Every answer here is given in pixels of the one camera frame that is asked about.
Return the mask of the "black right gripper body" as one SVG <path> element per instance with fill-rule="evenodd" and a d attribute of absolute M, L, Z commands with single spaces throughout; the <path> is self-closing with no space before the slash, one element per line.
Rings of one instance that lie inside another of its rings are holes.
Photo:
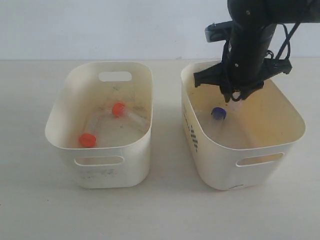
<path fill-rule="evenodd" d="M 194 86 L 215 85 L 220 92 L 246 91 L 246 95 L 262 89 L 264 81 L 278 74 L 289 74 L 289 57 L 274 56 L 269 50 L 276 30 L 270 24 L 253 31 L 242 31 L 234 23 L 229 40 L 224 40 L 221 62 L 195 72 Z"/>

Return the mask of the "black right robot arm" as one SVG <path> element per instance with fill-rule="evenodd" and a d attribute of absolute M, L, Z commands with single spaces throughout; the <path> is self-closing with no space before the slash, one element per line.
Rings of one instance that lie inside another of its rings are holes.
<path fill-rule="evenodd" d="M 205 28 L 206 41 L 224 41 L 221 62 L 195 72 L 194 86 L 219 86 L 225 102 L 247 99 L 265 80 L 289 74 L 290 39 L 303 23 L 319 23 L 318 0 L 229 0 L 230 21 Z"/>

